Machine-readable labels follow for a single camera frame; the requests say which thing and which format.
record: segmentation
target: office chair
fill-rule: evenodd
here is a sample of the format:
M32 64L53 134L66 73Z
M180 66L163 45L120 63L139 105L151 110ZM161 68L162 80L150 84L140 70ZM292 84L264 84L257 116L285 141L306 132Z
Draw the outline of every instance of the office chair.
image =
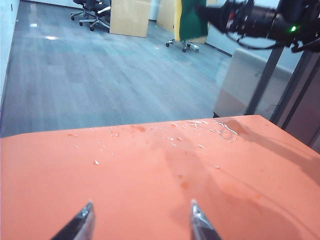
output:
M86 0L73 0L74 3L82 5L82 11L81 12L77 12L77 13L71 13L71 20L74 21L75 20L75 16L78 16L80 14L82 14L83 16L86 15L86 11L85 11L85 4L86 4Z
M175 39L171 39L171 40L169 40L169 41L167 41L167 42L165 43L165 46L166 46L166 47L169 47L170 44L174 44L175 42L176 42ZM194 51L195 51L196 53L199 52L199 49L200 49L200 48L199 48L197 45L195 45L193 42L187 41L187 40L182 40L181 43L182 43L182 45L183 45L182 52L185 53L185 52L187 51L187 49L189 49L190 47L193 47L193 48L194 48Z
M83 26L83 23L91 23L90 31L94 31L94 25L101 24L106 28L110 29L110 23L104 22L101 18L108 18L110 16L111 1L102 0L102 2L97 3L96 0L86 0L85 11L94 12L93 19L83 19L79 21L79 25Z

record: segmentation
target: vinyl plank floor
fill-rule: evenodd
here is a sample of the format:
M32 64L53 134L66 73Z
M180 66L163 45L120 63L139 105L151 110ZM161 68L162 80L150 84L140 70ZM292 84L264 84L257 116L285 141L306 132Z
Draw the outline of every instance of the vinyl plank floor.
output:
M172 33L94 32L69 8L20 2L1 136L210 118L230 58L201 44L183 53Z

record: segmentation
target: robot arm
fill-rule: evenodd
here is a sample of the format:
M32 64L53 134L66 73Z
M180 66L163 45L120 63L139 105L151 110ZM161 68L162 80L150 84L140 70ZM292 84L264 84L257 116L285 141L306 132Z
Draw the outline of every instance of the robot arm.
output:
M290 47L292 52L320 52L320 0L280 0L277 8L256 6L254 0L227 0L222 7L195 8L201 18L248 49ZM237 33L233 39L229 33ZM241 42L245 37L277 41L268 47L254 47Z

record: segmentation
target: orange table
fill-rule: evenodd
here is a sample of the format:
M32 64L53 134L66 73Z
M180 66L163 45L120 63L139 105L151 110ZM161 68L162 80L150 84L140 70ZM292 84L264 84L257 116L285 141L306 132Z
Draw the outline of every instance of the orange table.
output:
M191 199L224 240L319 239L320 155L260 116L216 120L2 138L1 239L49 239L92 200L94 240L188 240Z

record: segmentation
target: chair base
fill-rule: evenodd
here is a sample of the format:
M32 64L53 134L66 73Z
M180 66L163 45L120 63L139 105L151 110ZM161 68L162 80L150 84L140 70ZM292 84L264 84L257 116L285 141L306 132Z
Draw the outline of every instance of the chair base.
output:
M174 44L176 42L176 40L175 39L171 39L171 40L169 40L169 41L167 41L166 43L165 43L165 45L167 46L167 47L169 47L170 46L170 44ZM189 48L194 48L194 51L197 53L197 52L199 52L199 47L197 46L197 45L195 45L193 42L191 42L191 41L186 41L186 40L183 40L183 41L181 41L181 43L182 43L182 45L183 45L183 49L182 49L182 52L186 52L187 51L187 49L189 49Z
M72 21L75 20L75 16L78 16L78 15L81 15L81 14L83 15L83 17L85 16L86 12L85 12L84 9L82 9L81 12L71 13L71 20L72 20Z
M105 26L106 28L110 29L110 24L102 21L99 16L94 16L94 17L95 17L94 19L83 19L83 20L80 20L79 23L91 23L90 24L90 30L91 31L94 30L94 25L97 25L97 24L101 24L101 25Z

